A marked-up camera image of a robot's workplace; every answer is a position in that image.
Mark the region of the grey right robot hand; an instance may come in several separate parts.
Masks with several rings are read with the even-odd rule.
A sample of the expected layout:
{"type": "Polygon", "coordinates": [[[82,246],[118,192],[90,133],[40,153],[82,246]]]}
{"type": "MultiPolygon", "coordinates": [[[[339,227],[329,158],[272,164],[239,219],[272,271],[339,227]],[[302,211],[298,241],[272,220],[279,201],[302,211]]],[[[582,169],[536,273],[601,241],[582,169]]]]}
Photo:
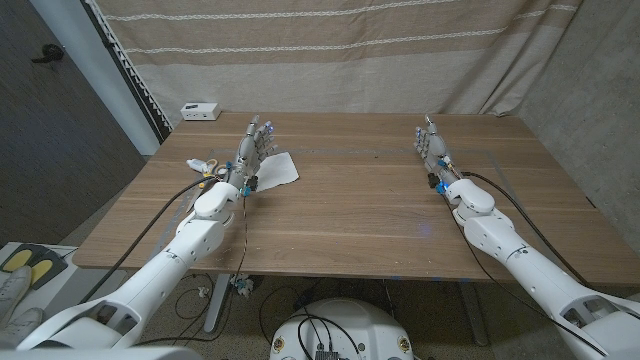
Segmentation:
{"type": "Polygon", "coordinates": [[[436,124],[428,114],[425,115],[426,127],[415,129],[414,147],[423,160],[428,173],[431,188],[444,192],[451,184],[461,178],[452,161],[444,139],[440,136],[436,124]]]}

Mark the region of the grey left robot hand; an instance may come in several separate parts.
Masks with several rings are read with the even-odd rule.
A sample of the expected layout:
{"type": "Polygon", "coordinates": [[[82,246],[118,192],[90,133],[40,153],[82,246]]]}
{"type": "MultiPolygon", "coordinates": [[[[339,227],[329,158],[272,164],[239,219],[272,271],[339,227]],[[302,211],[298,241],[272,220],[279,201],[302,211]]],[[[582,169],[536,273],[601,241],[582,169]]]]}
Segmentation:
{"type": "Polygon", "coordinates": [[[273,143],[273,131],[272,122],[260,124],[258,114],[249,122],[226,177],[226,182],[235,186],[241,193],[244,193],[246,188],[253,192],[257,190],[257,172],[261,163],[278,148],[273,143]]]}

